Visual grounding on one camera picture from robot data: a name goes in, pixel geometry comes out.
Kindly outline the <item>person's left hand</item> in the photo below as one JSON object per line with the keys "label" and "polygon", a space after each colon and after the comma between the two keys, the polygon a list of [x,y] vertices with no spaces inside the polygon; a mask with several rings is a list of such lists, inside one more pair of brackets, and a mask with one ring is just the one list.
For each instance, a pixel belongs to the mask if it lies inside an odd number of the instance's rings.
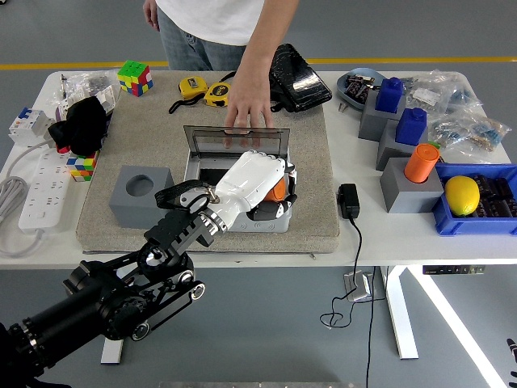
{"label": "person's left hand", "polygon": [[271,112],[268,76],[236,74],[229,90],[224,126],[227,129],[267,128],[275,126]]}

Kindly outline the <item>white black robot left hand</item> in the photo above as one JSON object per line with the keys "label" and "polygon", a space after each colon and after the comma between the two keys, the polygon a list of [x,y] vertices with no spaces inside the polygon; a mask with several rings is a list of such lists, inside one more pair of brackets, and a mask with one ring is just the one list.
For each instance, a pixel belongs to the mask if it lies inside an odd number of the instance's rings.
{"label": "white black robot left hand", "polygon": [[221,231],[240,215],[251,221],[272,221],[287,214],[297,199],[296,168],[283,158],[248,150],[215,187],[216,201],[205,213]]}

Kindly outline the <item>person's right hand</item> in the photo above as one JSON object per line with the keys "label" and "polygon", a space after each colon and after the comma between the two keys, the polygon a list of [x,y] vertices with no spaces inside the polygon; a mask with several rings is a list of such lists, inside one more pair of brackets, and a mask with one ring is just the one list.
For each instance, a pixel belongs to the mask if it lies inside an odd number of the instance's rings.
{"label": "person's right hand", "polygon": [[158,23],[158,5],[155,0],[144,0],[143,12],[145,21],[156,32],[160,31]]}

